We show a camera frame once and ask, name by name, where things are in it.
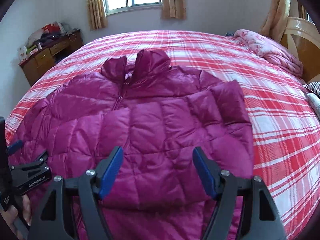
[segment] jacket collar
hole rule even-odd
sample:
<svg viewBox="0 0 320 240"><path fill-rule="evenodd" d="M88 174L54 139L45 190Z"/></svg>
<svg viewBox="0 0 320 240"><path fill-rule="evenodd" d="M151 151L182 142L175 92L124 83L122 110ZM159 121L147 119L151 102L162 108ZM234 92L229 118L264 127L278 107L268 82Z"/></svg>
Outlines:
<svg viewBox="0 0 320 240"><path fill-rule="evenodd" d="M134 65L127 64L127 57L111 58L101 69L101 74L114 82L124 82L127 73L132 73L132 80L139 81L169 69L170 59L162 50L141 50Z"/></svg>

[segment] desk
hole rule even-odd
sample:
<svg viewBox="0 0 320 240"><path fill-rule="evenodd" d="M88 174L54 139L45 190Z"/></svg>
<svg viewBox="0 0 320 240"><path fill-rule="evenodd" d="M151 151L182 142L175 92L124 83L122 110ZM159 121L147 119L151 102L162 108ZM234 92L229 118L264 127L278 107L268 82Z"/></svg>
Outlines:
<svg viewBox="0 0 320 240"><path fill-rule="evenodd" d="M33 86L50 68L82 46L83 41L80 30L75 30L69 36L62 36L33 54L21 64L30 86Z"/></svg>

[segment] red and white plaid blanket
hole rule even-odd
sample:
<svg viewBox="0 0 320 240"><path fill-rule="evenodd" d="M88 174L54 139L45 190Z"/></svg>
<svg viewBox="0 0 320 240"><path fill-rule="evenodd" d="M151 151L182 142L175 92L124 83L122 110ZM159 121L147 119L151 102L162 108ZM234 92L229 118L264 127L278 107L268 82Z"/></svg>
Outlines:
<svg viewBox="0 0 320 240"><path fill-rule="evenodd" d="M186 31L124 33L95 40L49 70L22 98L6 121L8 142L34 103L74 76L100 71L111 57L162 49L171 65L201 68L237 80L253 126L254 171L276 202L289 239L310 219L320 197L320 123L301 80L258 57L233 37Z"/></svg>

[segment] window sill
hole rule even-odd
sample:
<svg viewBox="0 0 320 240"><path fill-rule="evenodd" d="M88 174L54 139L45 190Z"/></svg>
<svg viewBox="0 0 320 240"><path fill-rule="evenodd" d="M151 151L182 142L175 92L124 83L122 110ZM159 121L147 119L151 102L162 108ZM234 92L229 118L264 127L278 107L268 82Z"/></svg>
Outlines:
<svg viewBox="0 0 320 240"><path fill-rule="evenodd" d="M145 10L145 9L157 9L157 8L161 8L161 7L162 7L162 4L160 4L160 3L135 5L135 6L131 6L129 8L123 7L123 8L114 9L114 10L108 12L107 16L117 14L117 13L123 13L123 12Z"/></svg>

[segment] human hand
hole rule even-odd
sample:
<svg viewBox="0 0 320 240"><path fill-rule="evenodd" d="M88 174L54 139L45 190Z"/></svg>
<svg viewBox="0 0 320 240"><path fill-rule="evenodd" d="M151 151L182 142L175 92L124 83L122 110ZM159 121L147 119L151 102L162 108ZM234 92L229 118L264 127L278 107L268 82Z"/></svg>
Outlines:
<svg viewBox="0 0 320 240"><path fill-rule="evenodd" d="M23 217L28 225L31 225L31 207L30 207L30 199L27 195L22 197L23 204ZM17 236L18 239L23 240L22 234L15 228L13 222L18 217L18 211L14 206L10 206L7 212L0 210L0 214L4 218L4 221L10 227L12 232Z"/></svg>

